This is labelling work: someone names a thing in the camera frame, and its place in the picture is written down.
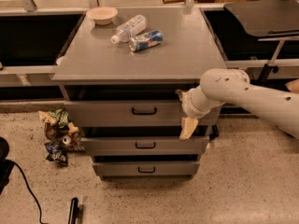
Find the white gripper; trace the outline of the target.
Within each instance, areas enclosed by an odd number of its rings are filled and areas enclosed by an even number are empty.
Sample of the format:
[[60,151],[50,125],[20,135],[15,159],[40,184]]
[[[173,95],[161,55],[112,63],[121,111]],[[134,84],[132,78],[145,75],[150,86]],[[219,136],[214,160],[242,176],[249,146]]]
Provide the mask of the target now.
[[188,116],[181,119],[181,140],[189,139],[198,125],[198,119],[210,112],[211,105],[201,89],[176,90],[183,112]]

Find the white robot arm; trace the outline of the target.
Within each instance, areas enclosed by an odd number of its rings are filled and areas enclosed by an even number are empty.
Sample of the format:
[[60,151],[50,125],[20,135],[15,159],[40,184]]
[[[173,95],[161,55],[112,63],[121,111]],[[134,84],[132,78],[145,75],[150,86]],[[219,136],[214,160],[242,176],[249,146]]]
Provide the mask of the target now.
[[210,69],[196,88],[177,90],[177,94],[185,114],[181,119],[181,140],[192,136],[199,119],[212,108],[224,104],[242,107],[299,138],[299,94],[252,85],[243,70]]

